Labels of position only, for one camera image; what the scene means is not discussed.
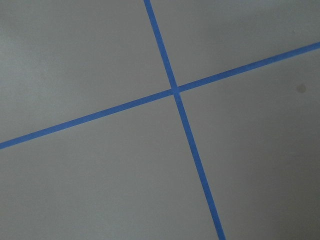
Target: floor tile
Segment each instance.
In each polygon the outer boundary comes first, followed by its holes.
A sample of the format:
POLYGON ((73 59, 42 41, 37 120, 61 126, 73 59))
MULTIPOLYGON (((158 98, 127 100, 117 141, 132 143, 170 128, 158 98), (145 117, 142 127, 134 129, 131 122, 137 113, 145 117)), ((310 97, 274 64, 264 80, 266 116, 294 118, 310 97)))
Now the floor tile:
POLYGON ((181 94, 228 240, 320 236, 320 50, 181 94))
POLYGON ((173 97, 2 149, 0 159, 3 239, 217 240, 173 97))
POLYGON ((178 85, 320 40, 318 0, 152 0, 178 85))
POLYGON ((140 0, 4 0, 0 22, 0 142, 170 88, 140 0))

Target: gray floor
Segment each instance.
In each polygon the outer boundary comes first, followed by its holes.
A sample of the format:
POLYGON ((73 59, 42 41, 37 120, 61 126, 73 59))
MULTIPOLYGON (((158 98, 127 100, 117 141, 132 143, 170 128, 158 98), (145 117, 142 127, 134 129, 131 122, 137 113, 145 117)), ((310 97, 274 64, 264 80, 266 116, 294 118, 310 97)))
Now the gray floor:
MULTIPOLYGON (((178 85, 320 41, 320 1, 152 0, 178 85)), ((0 2, 0 142, 170 89, 142 0, 0 2)), ((320 238, 320 50, 181 93, 228 240, 320 238)), ((0 238, 217 240, 173 96, 0 150, 0 238)))

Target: dark spot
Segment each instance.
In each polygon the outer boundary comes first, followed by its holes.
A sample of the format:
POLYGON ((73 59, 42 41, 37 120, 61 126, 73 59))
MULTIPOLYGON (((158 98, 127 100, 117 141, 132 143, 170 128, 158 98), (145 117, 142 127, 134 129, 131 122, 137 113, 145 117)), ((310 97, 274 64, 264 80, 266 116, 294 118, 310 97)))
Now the dark spot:
POLYGON ((306 90, 307 90, 306 85, 304 85, 303 83, 298 85, 298 86, 296 86, 296 91, 298 93, 303 94, 306 90))

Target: blue tape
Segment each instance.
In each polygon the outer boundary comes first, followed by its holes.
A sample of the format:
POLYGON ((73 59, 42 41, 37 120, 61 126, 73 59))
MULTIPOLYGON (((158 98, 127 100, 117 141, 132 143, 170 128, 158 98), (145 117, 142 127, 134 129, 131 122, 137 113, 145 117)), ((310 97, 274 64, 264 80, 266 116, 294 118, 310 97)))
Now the blue tape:
POLYGON ((11 147, 16 144, 21 144, 23 142, 26 142, 26 141, 29 141, 32 139, 36 139, 36 138, 39 138, 39 137, 42 137, 42 136, 45 136, 48 134, 52 134, 52 133, 55 133, 55 132, 58 132, 58 131, 61 131, 64 129, 68 129, 68 128, 74 127, 76 125, 79 125, 79 124, 84 124, 86 122, 90 122, 95 119, 99 119, 99 118, 102 118, 102 117, 105 117, 105 116, 108 116, 111 114, 115 114, 115 113, 118 113, 118 112, 121 112, 121 111, 124 111, 127 109, 131 109, 131 108, 137 107, 142 104, 150 103, 152 101, 159 100, 159 99, 171 96, 171 95, 172 95, 172 91, 169 89, 169 90, 165 90, 162 92, 158 92, 153 95, 145 96, 145 97, 139 98, 137 100, 133 100, 133 101, 130 101, 130 102, 118 105, 118 106, 114 106, 114 107, 111 107, 111 108, 108 108, 108 109, 105 109, 102 111, 98 111, 98 112, 95 112, 95 113, 92 113, 92 114, 89 114, 86 116, 79 117, 79 118, 71 120, 71 121, 67 121, 67 122, 64 122, 64 123, 61 123, 61 124, 58 124, 55 126, 51 126, 51 127, 48 127, 48 128, 36 131, 36 132, 32 132, 32 133, 29 133, 24 136, 19 136, 17 138, 11 139, 11 140, 1 142, 0 149, 8 148, 8 147, 11 147))
POLYGON ((200 87, 202 85, 216 82, 218 80, 222 80, 222 79, 234 76, 234 75, 242 74, 244 72, 248 72, 250 70, 260 68, 260 67, 263 67, 263 66, 266 66, 269 64, 273 64, 273 63, 279 62, 281 60, 292 58, 292 57, 295 57, 300 54, 305 54, 307 52, 317 50, 317 49, 320 49, 320 42, 316 42, 316 43, 313 43, 313 44, 310 44, 307 46, 303 46, 303 47, 300 47, 295 50, 287 51, 287 52, 281 53, 279 55, 271 56, 271 57, 268 57, 268 58, 260 60, 260 61, 255 61, 255 62, 249 63, 247 65, 236 67, 234 69, 224 71, 224 72, 218 73, 213 76, 208 76, 203 79, 181 85, 181 86, 179 86, 179 91, 184 92, 184 91, 187 91, 190 89, 194 89, 194 88, 200 87))
POLYGON ((175 100, 176 106, 178 108, 178 112, 179 112, 179 115, 180 115, 180 118, 182 121, 182 125, 184 128, 184 132, 185 132, 186 138, 189 143, 189 147, 190 147, 190 150, 191 150, 191 153, 193 156, 196 170, 198 172, 198 175, 199 175, 199 178, 201 181, 201 185, 202 185, 202 188, 204 191, 204 195, 205 195, 207 204, 209 206, 209 210, 210 210, 210 213, 211 213, 211 216, 213 219, 213 223, 214 223, 217 235, 220 240, 225 240, 226 237, 225 237, 225 234, 224 234, 224 231, 223 231, 223 228, 222 228, 219 216, 218 216, 218 212, 216 209, 214 199, 211 194, 211 190, 210 190, 210 187, 208 184, 206 173, 205 173, 205 170, 203 168, 203 165, 202 165, 202 162, 201 162, 201 159, 199 156, 199 152, 198 152, 198 149, 196 146, 194 135, 192 133, 192 130, 191 130, 191 127, 190 127, 190 124, 188 121, 186 110, 185 110, 184 104, 182 102, 180 93, 179 93, 177 82, 176 82, 174 73, 172 71, 171 65, 170 65, 168 54, 167 54, 160 30, 159 30, 158 23, 157 23, 152 5, 150 3, 150 0, 144 0, 144 5, 145 5, 146 11, 148 13, 150 23, 151 23, 151 26, 153 29, 153 33, 154 33, 161 57, 162 57, 163 65, 164 65, 167 77, 168 77, 170 85, 171 85, 174 100, 175 100))

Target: blue line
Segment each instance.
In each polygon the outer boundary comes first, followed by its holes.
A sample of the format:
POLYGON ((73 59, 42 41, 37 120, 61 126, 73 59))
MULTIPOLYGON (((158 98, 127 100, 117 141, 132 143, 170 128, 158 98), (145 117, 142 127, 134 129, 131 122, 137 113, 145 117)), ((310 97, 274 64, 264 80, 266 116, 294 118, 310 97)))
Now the blue line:
POLYGON ((249 63, 247 65, 236 67, 234 69, 231 69, 231 70, 228 70, 228 71, 224 71, 224 72, 218 73, 218 74, 213 75, 213 76, 205 77, 203 79, 200 79, 200 80, 197 80, 197 81, 193 81, 193 82, 181 85, 178 88, 179 88, 180 92, 184 92, 184 91, 187 91, 187 90, 190 90, 190 89, 194 89, 194 88, 200 87, 202 85, 206 85, 206 84, 209 84, 209 83, 212 83, 212 82, 216 82, 218 80, 222 80, 222 79, 234 76, 234 75, 242 74, 244 72, 248 72, 250 70, 253 70, 253 69, 256 69, 256 68, 260 68, 260 67, 263 67, 263 66, 266 66, 266 65, 269 65, 269 64, 273 64, 273 63, 279 62, 281 60, 292 58, 292 57, 295 57, 295 56, 300 55, 300 54, 305 54, 307 52, 310 52, 310 51, 313 51, 313 50, 317 50, 317 49, 320 49, 320 42, 316 42, 316 43, 313 43, 313 44, 310 44, 310 45, 307 45, 307 46, 303 46, 303 47, 300 47, 300 48, 295 49, 295 50, 287 51, 287 52, 281 53, 279 55, 271 56, 271 57, 265 58, 265 59, 260 60, 260 61, 255 61, 255 62, 249 63))
POLYGON ((179 93, 177 82, 176 82, 174 73, 172 71, 171 65, 170 65, 168 54, 167 54, 160 30, 159 30, 157 20, 156 20, 152 5, 150 3, 150 0, 144 0, 144 5, 145 5, 146 11, 148 13, 150 23, 151 23, 151 26, 152 26, 152 29, 154 32, 154 36, 155 36, 155 39, 156 39, 156 42, 157 42, 157 45, 158 45, 158 48, 159 48, 159 51, 160 51, 160 54, 162 57, 163 65, 164 65, 167 77, 168 77, 170 85, 171 85, 174 100, 175 100, 176 106, 177 106, 179 114, 180 114, 180 118, 182 121, 184 132, 185 132, 186 138, 189 143, 189 147, 190 147, 190 150, 191 150, 191 153, 193 156, 196 170, 198 172, 198 175, 199 175, 199 178, 201 181, 201 185, 202 185, 202 188, 204 191, 206 201, 207 201, 209 209, 210 209, 210 213, 211 213, 211 216, 213 219, 213 223, 214 223, 217 235, 220 240, 225 240, 226 237, 225 237, 225 234, 224 234, 224 231, 223 231, 223 228, 222 228, 219 216, 218 216, 218 212, 217 212, 217 209, 215 206, 214 199, 213 199, 211 191, 210 191, 210 187, 209 187, 209 184, 207 181, 205 170, 204 170, 203 165, 201 163, 201 159, 200 159, 199 152, 198 152, 198 149, 196 146, 196 142, 195 142, 195 139, 194 139, 194 136, 193 136, 193 133, 192 133, 189 121, 188 121, 186 110, 184 108, 184 104, 182 102, 182 99, 181 99, 181 96, 179 93))
POLYGON ((172 95, 172 91, 169 89, 169 90, 165 90, 162 92, 158 92, 153 95, 145 96, 145 97, 139 98, 137 100, 133 100, 133 101, 130 101, 130 102, 118 105, 118 106, 114 106, 114 107, 111 107, 111 108, 108 108, 108 109, 105 109, 102 111, 98 111, 98 112, 95 112, 95 113, 92 113, 92 114, 89 114, 86 116, 79 117, 79 118, 71 120, 71 121, 67 121, 67 122, 64 122, 64 123, 61 123, 61 124, 58 124, 55 126, 51 126, 51 127, 48 127, 48 128, 36 131, 36 132, 32 132, 32 133, 29 133, 24 136, 19 136, 17 138, 11 139, 11 140, 1 142, 0 149, 8 148, 8 147, 11 147, 16 144, 21 144, 23 142, 26 142, 26 141, 29 141, 32 139, 36 139, 36 138, 39 138, 39 137, 42 137, 42 136, 45 136, 48 134, 52 134, 52 133, 55 133, 55 132, 58 132, 58 131, 61 131, 64 129, 68 129, 68 128, 74 127, 76 125, 79 125, 79 124, 90 122, 92 120, 99 119, 99 118, 102 118, 102 117, 105 117, 105 116, 108 116, 111 114, 115 114, 115 113, 118 113, 118 112, 121 112, 121 111, 124 111, 127 109, 131 109, 133 107, 136 107, 136 106, 139 106, 142 104, 150 103, 152 101, 162 99, 162 98, 165 98, 165 97, 168 97, 171 95, 172 95))

